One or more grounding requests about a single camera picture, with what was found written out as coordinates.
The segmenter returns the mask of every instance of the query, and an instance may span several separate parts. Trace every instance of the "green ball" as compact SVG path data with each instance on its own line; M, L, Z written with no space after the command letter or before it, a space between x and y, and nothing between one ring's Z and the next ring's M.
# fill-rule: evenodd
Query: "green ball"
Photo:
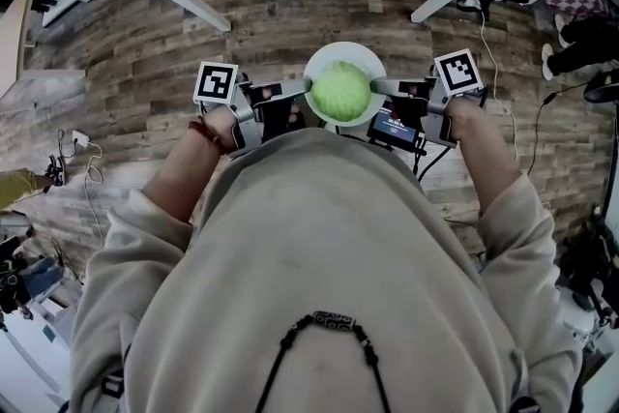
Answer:
M341 122L362 115L369 105L369 78L357 66L334 62L311 85L311 95L321 112Z

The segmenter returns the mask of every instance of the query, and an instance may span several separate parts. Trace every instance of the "white shoe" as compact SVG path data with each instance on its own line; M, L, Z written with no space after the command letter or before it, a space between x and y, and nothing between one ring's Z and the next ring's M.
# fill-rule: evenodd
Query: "white shoe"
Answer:
M563 28L565 28L566 24L568 24L568 23L563 18L563 16L561 16L561 15L554 15L554 25L556 26L557 32L558 32L557 38L559 39L559 44L563 48L567 48L568 46L571 45L569 42L566 42L566 40L561 36L561 31L563 31Z
M546 81L551 81L554 78L554 74L548 67L548 57L554 55L554 50L550 44L544 44L542 47L542 74Z

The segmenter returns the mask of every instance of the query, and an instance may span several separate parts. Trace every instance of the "display screen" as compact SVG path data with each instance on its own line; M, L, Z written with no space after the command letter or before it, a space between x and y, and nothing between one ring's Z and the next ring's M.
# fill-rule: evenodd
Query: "display screen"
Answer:
M391 111L385 107L382 107L376 114L373 128L411 144L415 143L417 137L417 130L404 126L399 119L392 117Z

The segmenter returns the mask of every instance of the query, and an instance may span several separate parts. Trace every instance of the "power outlet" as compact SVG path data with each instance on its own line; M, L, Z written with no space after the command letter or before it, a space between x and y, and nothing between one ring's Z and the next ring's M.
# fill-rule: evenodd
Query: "power outlet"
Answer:
M88 148L88 143L90 143L90 140L86 134L74 130L74 142L76 141L78 145L83 146L84 148Z

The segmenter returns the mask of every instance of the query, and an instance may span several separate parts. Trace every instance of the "red bracelet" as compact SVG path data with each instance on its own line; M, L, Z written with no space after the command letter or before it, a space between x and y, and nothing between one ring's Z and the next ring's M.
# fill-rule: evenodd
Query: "red bracelet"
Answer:
M191 121L189 126L188 126L188 130L194 130L199 132L200 134L202 134L202 136L204 136L204 138L207 141L210 141L213 145L215 145L215 148L217 148L220 152L220 154L225 155L228 153L227 149L223 146L223 144L221 143L221 140L218 136L215 136L214 134L212 134L209 129L206 127L206 125L204 124L204 121L202 120L202 117L199 116L198 117L199 121Z

